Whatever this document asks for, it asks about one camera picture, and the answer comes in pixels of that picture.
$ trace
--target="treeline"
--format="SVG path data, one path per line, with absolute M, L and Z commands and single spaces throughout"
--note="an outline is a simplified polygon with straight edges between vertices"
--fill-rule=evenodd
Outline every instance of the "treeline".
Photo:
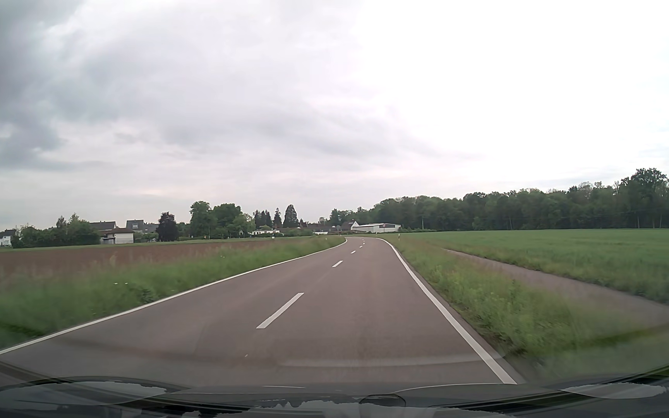
M 223 203 L 213 208 L 208 202 L 198 201 L 190 206 L 190 223 L 179 223 L 179 235 L 221 239 L 247 236 L 254 231 L 251 216 L 233 203 Z
M 270 211 L 257 210 L 252 215 L 242 213 L 242 208 L 233 203 L 223 203 L 210 207 L 205 201 L 198 201 L 190 206 L 190 223 L 179 223 L 180 236 L 188 238 L 222 239 L 249 236 L 257 229 L 295 228 L 306 225 L 298 219 L 292 204 L 285 208 L 285 214 L 276 208 Z
M 274 218 L 270 217 L 269 211 L 260 210 L 255 211 L 252 214 L 252 217 L 254 219 L 254 226 L 257 229 L 265 229 L 264 227 L 296 228 L 299 226 L 306 226 L 306 223 L 303 221 L 303 219 L 298 219 L 296 208 L 293 207 L 292 204 L 289 204 L 288 207 L 285 208 L 285 217 L 283 219 L 280 218 L 280 209 L 278 207 L 275 208 Z
M 386 199 L 372 209 L 333 209 L 329 225 L 396 223 L 403 228 L 455 230 L 669 228 L 669 178 L 639 169 L 614 185 L 584 182 L 568 190 L 511 190 L 462 199 L 420 195 Z
M 61 216 L 55 228 L 25 226 L 12 237 L 12 248 L 62 247 L 99 244 L 99 232 L 89 222 L 73 214 L 67 221 Z

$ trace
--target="white road edge line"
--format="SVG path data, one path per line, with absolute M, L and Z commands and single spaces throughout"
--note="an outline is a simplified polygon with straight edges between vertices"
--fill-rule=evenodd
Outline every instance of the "white road edge line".
M 151 307 L 152 305 L 155 305 L 155 304 L 157 304 L 157 303 L 162 303 L 162 302 L 165 301 L 165 300 L 178 298 L 178 297 L 180 297 L 180 296 L 182 296 L 182 295 L 186 295 L 186 294 L 190 293 L 191 291 L 200 290 L 200 289 L 203 289 L 203 288 L 212 286 L 212 285 L 214 285 L 214 284 L 217 284 L 217 283 L 220 283 L 220 282 L 225 282 L 226 280 L 231 280 L 231 279 L 237 278 L 237 277 L 239 277 L 239 276 L 243 276 L 243 275 L 245 275 L 245 274 L 254 273 L 255 271 L 259 271 L 259 270 L 262 270 L 262 269 L 267 269 L 267 268 L 269 268 L 269 267 L 279 266 L 280 264 L 283 264 L 283 263 L 286 263 L 286 262 L 299 260 L 299 259 L 302 259 L 303 257 L 308 257 L 308 256 L 310 256 L 310 255 L 319 254 L 320 252 L 325 252 L 325 251 L 327 251 L 327 250 L 331 250 L 332 248 L 337 248 L 337 247 L 339 247 L 339 246 L 342 245 L 342 244 L 335 245 L 334 247 L 325 248 L 325 249 L 323 249 L 323 250 L 321 250 L 321 251 L 319 251 L 319 252 L 313 252 L 313 253 L 311 253 L 311 254 L 302 255 L 301 257 L 292 258 L 291 260 L 286 260 L 286 261 L 276 262 L 275 264 L 270 264 L 269 266 L 263 266 L 263 267 L 260 267 L 259 269 L 250 270 L 250 271 L 245 271 L 244 273 L 235 274 L 234 276 L 231 276 L 230 278 L 217 280 L 217 281 L 215 281 L 215 282 L 211 282 L 211 283 L 209 283 L 209 284 L 204 284 L 203 286 L 198 286 L 198 287 L 196 287 L 196 288 L 194 288 L 194 289 L 190 289 L 190 290 L 182 291 L 182 292 L 180 292 L 180 293 L 178 293 L 178 294 L 176 294 L 176 295 L 167 296 L 167 297 L 164 298 L 164 299 L 156 300 L 156 301 L 154 301 L 154 302 L 152 302 L 152 303 L 147 303 L 146 305 L 141 305 L 140 307 L 135 307 L 135 308 L 133 308 L 133 309 L 129 309 L 129 310 L 124 311 L 124 312 L 119 312 L 119 313 L 114 314 L 114 315 L 106 316 L 105 318 L 96 319 L 96 320 L 93 320 L 93 321 L 88 322 L 88 323 L 86 323 L 86 324 L 77 325 L 76 327 L 71 327 L 71 328 L 63 329 L 63 330 L 61 330 L 61 331 L 59 331 L 59 332 L 54 332 L 53 334 L 48 334 L 47 336 L 42 336 L 42 337 L 40 337 L 40 338 L 36 338 L 36 339 L 34 339 L 34 340 L 26 341 L 26 342 L 24 342 L 24 343 L 22 343 L 22 344 L 17 344 L 17 345 L 12 346 L 12 347 L 7 347 L 7 348 L 5 348 L 5 349 L 0 349 L 0 356 L 1 356 L 2 354 L 9 353 L 10 351 L 14 351 L 15 349 L 18 349 L 18 348 L 27 347 L 28 345 L 33 345 L 33 344 L 35 344 L 35 343 L 39 343 L 39 342 L 41 342 L 41 341 L 49 340 L 49 339 L 51 339 L 52 337 L 58 337 L 58 336 L 60 336 L 60 335 L 66 334 L 67 332 L 76 331 L 77 329 L 81 329 L 81 328 L 84 328 L 84 327 L 89 327 L 90 325 L 98 324 L 98 323 L 100 323 L 100 322 L 103 322 L 104 320 L 108 320 L 108 319 L 112 319 L 112 318 L 117 318 L 117 317 L 119 317 L 119 316 L 129 314 L 129 313 L 131 313 L 131 312 L 136 312 L 136 311 L 139 310 L 139 309 L 144 309 L 144 308 Z
M 296 300 L 298 300 L 298 298 L 300 298 L 302 295 L 303 295 L 303 292 L 296 293 L 296 295 L 293 296 L 288 302 L 285 302 L 285 305 L 283 305 L 282 307 L 280 307 L 280 309 L 276 310 L 275 313 L 274 313 L 273 315 L 270 315 L 270 318 L 265 319 L 260 325 L 258 325 L 258 326 L 257 326 L 257 329 L 265 329 L 265 328 L 267 328 L 268 325 L 272 324 L 273 321 L 274 321 L 276 318 L 278 318 L 279 316 L 281 316 L 281 315 L 285 312 L 285 309 L 290 308 L 291 305 L 293 304 L 293 302 L 295 302 Z
M 500 366 L 497 363 L 497 361 L 495 361 L 495 359 L 492 358 L 492 356 L 489 355 L 489 353 L 487 353 L 487 350 L 484 349 L 484 347 L 482 347 L 477 342 L 477 340 L 473 339 L 471 334 L 469 334 L 466 331 L 466 329 L 464 329 L 459 324 L 459 321 L 456 320 L 456 318 L 454 318 L 453 315 L 451 315 L 451 313 L 447 309 L 445 309 L 445 307 L 442 305 L 442 303 L 440 303 L 440 301 L 438 301 L 438 299 L 435 296 L 433 296 L 432 293 L 430 293 L 429 290 L 427 290 L 427 287 L 425 287 L 425 285 L 422 284 L 422 282 L 417 278 L 415 273 L 412 271 L 412 269 L 410 269 L 410 267 L 407 265 L 407 263 L 404 261 L 404 259 L 401 258 L 401 254 L 398 251 L 396 251 L 396 248 L 394 248 L 394 245 L 391 245 L 391 242 L 388 242 L 388 241 L 384 240 L 383 238 L 379 238 L 379 240 L 384 241 L 386 244 L 389 244 L 391 249 L 394 250 L 394 253 L 396 254 L 396 257 L 399 259 L 399 261 L 401 261 L 401 264 L 404 266 L 404 268 L 407 270 L 407 272 L 410 274 L 410 276 L 412 276 L 412 278 L 415 280 L 415 282 L 417 283 L 417 286 L 420 286 L 420 289 L 422 289 L 424 294 L 432 301 L 432 304 L 434 304 L 435 307 L 438 308 L 438 310 L 440 311 L 441 314 L 443 314 L 445 319 L 447 319 L 448 322 L 451 323 L 453 328 L 459 334 L 461 334 L 461 337 L 463 337 L 466 340 L 466 342 L 471 346 L 471 348 L 473 348 L 473 350 L 477 352 L 479 357 L 481 357 L 482 360 L 484 360 L 484 362 L 489 366 L 489 368 L 492 369 L 494 374 L 496 374 L 497 377 L 499 377 L 499 380 L 502 383 L 510 383 L 512 385 L 517 385 L 517 382 L 512 377 L 510 377 L 508 372 L 506 372 L 505 369 L 503 369 L 503 367 Z

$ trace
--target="grass verge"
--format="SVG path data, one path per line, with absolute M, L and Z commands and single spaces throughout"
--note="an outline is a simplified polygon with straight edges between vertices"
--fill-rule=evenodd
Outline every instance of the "grass verge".
M 134 264 L 78 278 L 23 278 L 0 292 L 0 349 L 343 241 L 335 237 L 281 240 L 262 248 L 223 248 L 209 257 Z
M 635 322 L 524 286 L 430 242 L 384 238 L 526 378 L 639 373 L 669 363 L 669 341 Z
M 669 304 L 669 229 L 454 231 L 412 237 Z

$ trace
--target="building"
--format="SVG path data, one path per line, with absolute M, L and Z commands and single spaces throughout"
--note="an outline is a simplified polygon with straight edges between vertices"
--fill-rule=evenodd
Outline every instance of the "building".
M 102 231 L 112 231 L 113 229 L 117 228 L 117 222 L 116 221 L 110 221 L 110 222 L 98 222 L 98 223 L 89 223 L 92 225 L 92 227 L 100 232 Z
M 144 223 L 143 219 L 133 219 L 130 221 L 125 221 L 125 227 L 133 232 L 141 232 L 141 233 L 156 232 L 157 226 L 159 226 L 159 224 Z
M 396 232 L 401 228 L 400 224 L 358 224 L 355 221 L 350 225 L 349 231 L 357 232 L 373 232 L 373 233 L 383 233 L 383 232 Z
M 340 231 L 350 231 L 352 225 L 358 226 L 358 223 L 354 219 L 350 219 L 349 221 L 340 225 Z
M 102 235 L 100 244 L 132 244 L 133 230 L 129 228 L 118 228 L 116 221 L 89 223 Z
M 101 231 L 102 240 L 100 244 L 132 244 L 133 230 L 127 228 L 115 228 L 110 231 Z
M 0 247 L 11 247 L 12 246 L 12 237 L 17 231 L 14 229 L 7 229 L 4 232 L 0 232 Z
M 280 233 L 280 229 L 258 229 L 256 231 L 249 232 L 250 235 L 262 235 L 264 233 Z

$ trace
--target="asphalt road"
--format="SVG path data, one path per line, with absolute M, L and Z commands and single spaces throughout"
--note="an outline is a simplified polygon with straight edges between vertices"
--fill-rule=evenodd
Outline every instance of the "asphalt road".
M 75 375 L 191 387 L 522 379 L 413 274 L 387 242 L 350 237 L 0 354 L 0 386 Z

